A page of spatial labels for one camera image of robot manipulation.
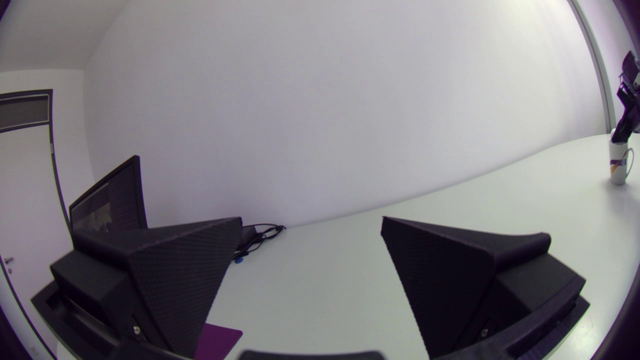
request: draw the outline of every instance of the ceiling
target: ceiling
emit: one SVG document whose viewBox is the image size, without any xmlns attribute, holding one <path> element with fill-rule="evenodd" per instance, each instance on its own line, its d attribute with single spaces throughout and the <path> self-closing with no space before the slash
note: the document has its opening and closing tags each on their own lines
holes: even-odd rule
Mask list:
<svg viewBox="0 0 640 360">
<path fill-rule="evenodd" d="M 128 0 L 12 0 L 0 21 L 0 72 L 83 69 Z"/>
</svg>

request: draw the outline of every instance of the white wall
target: white wall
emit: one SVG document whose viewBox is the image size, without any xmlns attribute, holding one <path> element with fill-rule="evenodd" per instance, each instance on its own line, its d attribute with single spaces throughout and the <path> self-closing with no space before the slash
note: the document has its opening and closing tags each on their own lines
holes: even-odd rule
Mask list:
<svg viewBox="0 0 640 360">
<path fill-rule="evenodd" d="M 578 0 L 584 12 L 593 35 L 598 42 L 604 66 L 609 77 L 609 86 L 613 95 L 613 106 L 616 114 L 615 123 L 622 118 L 625 107 L 616 96 L 620 81 L 618 75 L 622 73 L 622 60 L 632 50 L 636 54 L 634 43 L 620 12 L 611 0 Z"/>
<path fill-rule="evenodd" d="M 603 133 L 566 1 L 131 0 L 84 75 L 93 174 L 151 226 L 300 225 Z"/>
<path fill-rule="evenodd" d="M 0 72 L 0 94 L 53 89 L 53 139 L 60 188 L 67 207 L 95 182 L 84 130 L 83 73 L 82 70 Z"/>
</svg>

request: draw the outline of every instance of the door frame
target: door frame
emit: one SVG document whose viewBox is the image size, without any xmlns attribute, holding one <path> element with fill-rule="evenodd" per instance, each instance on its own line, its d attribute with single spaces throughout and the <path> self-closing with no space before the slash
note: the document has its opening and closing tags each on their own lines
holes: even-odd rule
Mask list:
<svg viewBox="0 0 640 360">
<path fill-rule="evenodd" d="M 28 97 L 35 97 L 38 95 L 46 95 L 48 98 L 47 122 L 36 122 L 31 124 L 24 124 L 21 126 L 11 127 L 10 129 L 0 130 L 0 132 L 4 133 L 7 131 L 14 131 L 18 129 L 24 129 L 26 127 L 33 127 L 33 126 L 47 126 L 47 125 L 49 126 L 49 146 L 51 148 L 51 165 L 53 168 L 54 181 L 56 182 L 56 189 L 58 191 L 58 200 L 60 201 L 60 208 L 65 217 L 65 222 L 67 223 L 67 230 L 69 231 L 69 235 L 71 235 L 71 224 L 69 222 L 67 207 L 65 205 L 64 198 L 62 197 L 62 189 L 60 187 L 60 177 L 58 176 L 58 168 L 56 166 L 56 152 L 55 152 L 54 141 L 53 141 L 53 115 L 52 115 L 53 114 L 53 89 L 27 90 L 27 91 L 0 94 L 0 102 L 2 102 L 3 100 L 12 99 L 12 98 L 21 98 L 21 97 L 28 98 Z M 13 297 L 15 298 L 15 301 L 18 303 L 18 306 L 22 311 L 22 315 L 24 316 L 25 320 L 31 327 L 31 330 L 35 333 L 36 337 L 38 338 L 38 340 L 40 340 L 40 342 L 42 343 L 44 348 L 47 350 L 49 355 L 53 359 L 57 359 L 52 349 L 50 349 L 49 346 L 46 344 L 46 342 L 42 339 L 40 333 L 36 330 L 35 326 L 31 322 L 29 315 L 27 315 L 26 311 L 24 310 L 24 307 L 22 306 L 22 303 L 20 302 L 18 295 L 13 289 L 13 284 L 11 283 L 11 279 L 9 278 L 9 274 L 7 274 L 6 268 L 4 267 L 4 261 L 0 262 L 0 266 L 2 266 L 3 275 L 6 278 L 7 283 L 9 284 L 9 288 L 11 289 Z"/>
</svg>

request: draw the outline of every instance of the textured black surface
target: textured black surface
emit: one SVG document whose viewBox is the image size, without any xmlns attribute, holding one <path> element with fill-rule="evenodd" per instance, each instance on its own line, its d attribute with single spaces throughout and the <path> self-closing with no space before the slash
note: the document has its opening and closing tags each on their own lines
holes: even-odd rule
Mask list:
<svg viewBox="0 0 640 360">
<path fill-rule="evenodd" d="M 456 348 L 497 272 L 550 245 L 544 233 L 507 236 L 389 217 L 381 233 L 431 357 Z"/>
<path fill-rule="evenodd" d="M 242 237 L 227 218 L 122 233 L 74 233 L 74 248 L 129 272 L 169 350 L 193 357 Z"/>
<path fill-rule="evenodd" d="M 247 350 L 239 360 L 385 360 L 377 351 L 341 355 L 290 355 Z"/>
</svg>

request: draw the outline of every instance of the door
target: door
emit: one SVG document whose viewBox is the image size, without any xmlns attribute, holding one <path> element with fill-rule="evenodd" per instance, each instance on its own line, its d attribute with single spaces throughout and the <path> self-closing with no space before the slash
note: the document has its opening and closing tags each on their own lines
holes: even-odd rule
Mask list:
<svg viewBox="0 0 640 360">
<path fill-rule="evenodd" d="M 31 298 L 53 280 L 49 265 L 71 249 L 54 179 L 49 125 L 0 133 L 0 257 L 6 260 L 3 265 L 9 280 L 7 286 L 0 283 L 0 306 L 35 359 L 50 359 L 51 355 L 34 343 L 33 334 L 26 334 L 24 317 L 22 323 L 16 323 L 20 320 L 16 301 L 44 343 L 55 351 L 57 340 Z M 9 286 L 16 295 L 13 304 L 7 296 Z"/>
</svg>

